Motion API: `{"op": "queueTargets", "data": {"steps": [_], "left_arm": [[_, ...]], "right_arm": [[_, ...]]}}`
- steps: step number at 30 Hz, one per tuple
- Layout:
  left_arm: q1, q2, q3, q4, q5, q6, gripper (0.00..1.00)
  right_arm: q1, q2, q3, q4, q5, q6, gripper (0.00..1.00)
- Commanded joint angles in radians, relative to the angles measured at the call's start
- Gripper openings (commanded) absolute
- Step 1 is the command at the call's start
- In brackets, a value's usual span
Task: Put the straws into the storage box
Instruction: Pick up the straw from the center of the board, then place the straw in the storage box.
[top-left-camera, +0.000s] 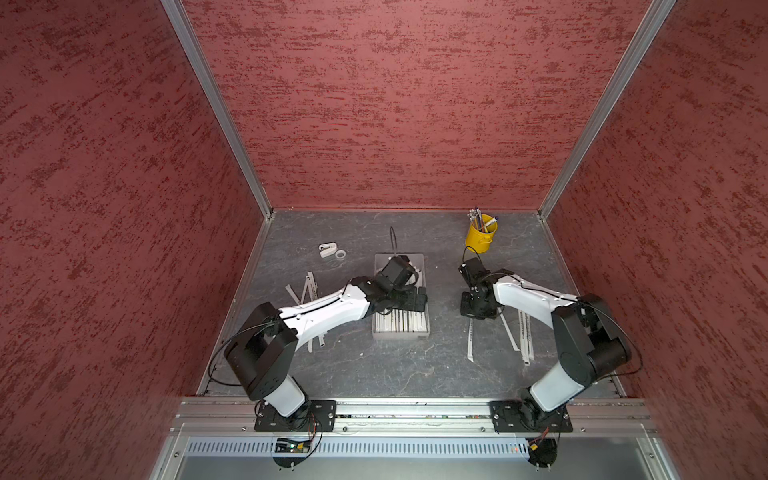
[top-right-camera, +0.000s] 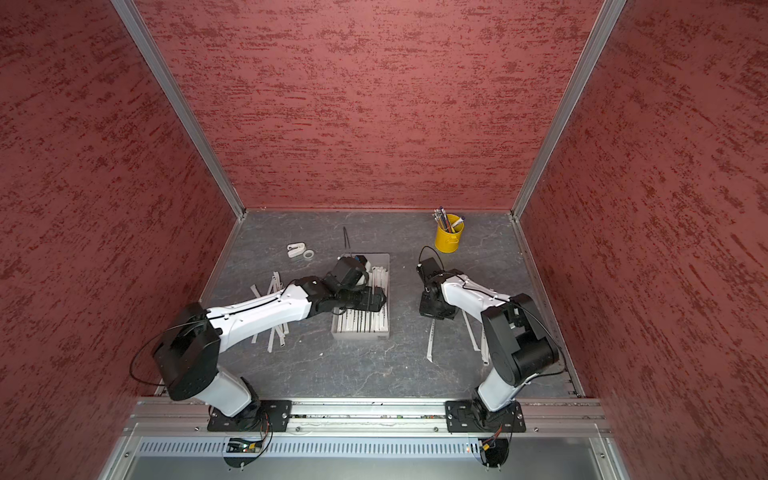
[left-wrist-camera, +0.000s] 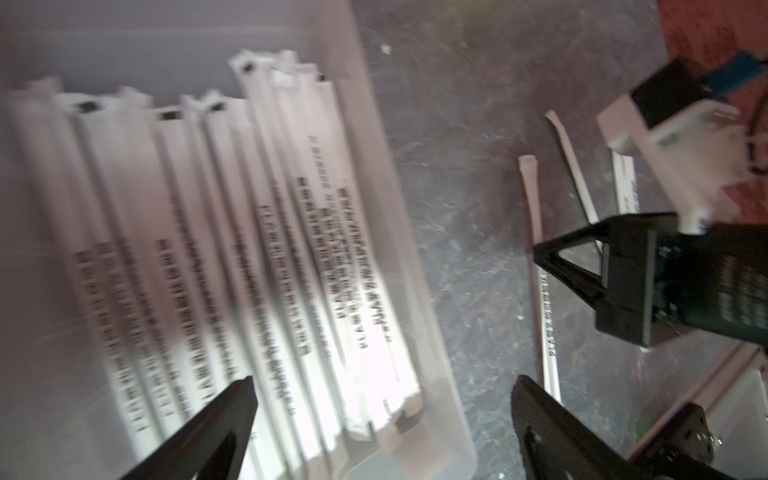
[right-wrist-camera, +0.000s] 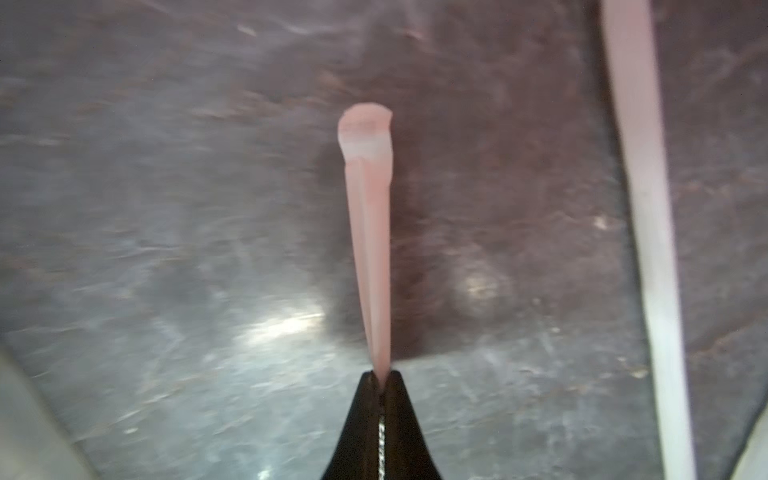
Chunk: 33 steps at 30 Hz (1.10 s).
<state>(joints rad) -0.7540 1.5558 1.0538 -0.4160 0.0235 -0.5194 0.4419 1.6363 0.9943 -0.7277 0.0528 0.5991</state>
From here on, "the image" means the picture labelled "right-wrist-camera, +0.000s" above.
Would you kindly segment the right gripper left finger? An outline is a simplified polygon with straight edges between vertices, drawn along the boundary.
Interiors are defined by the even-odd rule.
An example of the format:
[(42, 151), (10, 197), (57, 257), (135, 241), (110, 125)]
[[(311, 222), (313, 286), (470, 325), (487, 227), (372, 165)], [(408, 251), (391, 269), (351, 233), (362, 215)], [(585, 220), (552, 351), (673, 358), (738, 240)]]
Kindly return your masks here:
[(358, 383), (345, 423), (322, 480), (374, 480), (379, 475), (381, 398), (372, 371)]

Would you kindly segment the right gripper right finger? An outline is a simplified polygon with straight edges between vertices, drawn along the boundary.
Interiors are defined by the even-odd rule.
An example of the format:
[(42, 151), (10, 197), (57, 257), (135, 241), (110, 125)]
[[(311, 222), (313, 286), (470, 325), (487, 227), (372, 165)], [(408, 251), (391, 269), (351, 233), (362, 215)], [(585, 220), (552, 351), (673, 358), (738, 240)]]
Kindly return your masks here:
[(382, 393), (383, 478), (440, 480), (403, 376), (392, 370)]

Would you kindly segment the translucent plastic storage box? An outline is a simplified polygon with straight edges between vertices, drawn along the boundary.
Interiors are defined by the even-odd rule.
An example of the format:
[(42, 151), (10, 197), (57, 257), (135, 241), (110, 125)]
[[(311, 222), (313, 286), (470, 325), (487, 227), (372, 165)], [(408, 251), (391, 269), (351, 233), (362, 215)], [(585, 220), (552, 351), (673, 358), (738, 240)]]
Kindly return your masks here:
[(30, 380), (1, 353), (1, 477), (95, 479)]

